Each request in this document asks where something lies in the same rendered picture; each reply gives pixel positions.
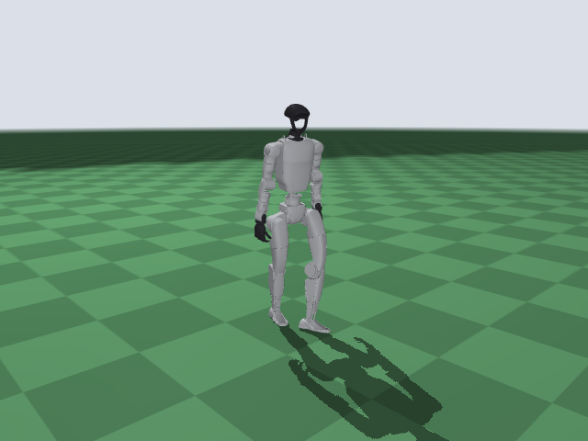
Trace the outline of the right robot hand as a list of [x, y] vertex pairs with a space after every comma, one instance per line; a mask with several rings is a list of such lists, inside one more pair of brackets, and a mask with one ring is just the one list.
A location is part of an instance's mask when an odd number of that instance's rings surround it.
[[269, 236], [269, 234], [266, 232], [266, 215], [264, 214], [262, 216], [262, 221], [255, 220], [255, 223], [256, 225], [254, 227], [254, 237], [256, 237], [258, 240], [261, 240], [262, 242], [268, 243], [269, 241], [266, 240], [265, 235], [269, 239], [271, 239], [271, 236]]

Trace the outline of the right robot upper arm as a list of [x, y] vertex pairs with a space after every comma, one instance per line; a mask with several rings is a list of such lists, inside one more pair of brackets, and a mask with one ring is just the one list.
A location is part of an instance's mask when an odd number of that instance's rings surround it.
[[270, 142], [264, 148], [264, 162], [263, 162], [263, 176], [266, 180], [265, 190], [274, 190], [276, 187], [276, 180], [272, 178], [275, 170], [276, 161], [282, 152], [283, 143], [280, 141]]

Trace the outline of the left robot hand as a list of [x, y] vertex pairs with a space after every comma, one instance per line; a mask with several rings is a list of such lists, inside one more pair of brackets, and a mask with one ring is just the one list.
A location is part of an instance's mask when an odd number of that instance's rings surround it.
[[[314, 209], [314, 208], [312, 208], [312, 209]], [[321, 212], [322, 207], [321, 207], [321, 204], [320, 203], [316, 203], [315, 204], [315, 209], [317, 209], [320, 212], [321, 216], [322, 216], [322, 212]]]

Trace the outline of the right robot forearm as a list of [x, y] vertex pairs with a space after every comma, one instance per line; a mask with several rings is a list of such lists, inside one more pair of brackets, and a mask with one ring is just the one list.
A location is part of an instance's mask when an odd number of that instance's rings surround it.
[[258, 189], [258, 204], [256, 206], [256, 213], [254, 215], [255, 219], [258, 221], [262, 221], [262, 216], [268, 212], [268, 203], [271, 193], [266, 191], [266, 180], [263, 178], [261, 180], [259, 189]]

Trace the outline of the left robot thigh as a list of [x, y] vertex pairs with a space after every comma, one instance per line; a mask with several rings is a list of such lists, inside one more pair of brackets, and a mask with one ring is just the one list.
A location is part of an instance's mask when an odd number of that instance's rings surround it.
[[306, 208], [305, 219], [301, 222], [308, 227], [307, 237], [311, 249], [312, 261], [305, 266], [305, 274], [310, 278], [320, 277], [325, 266], [327, 240], [322, 216], [317, 209]]

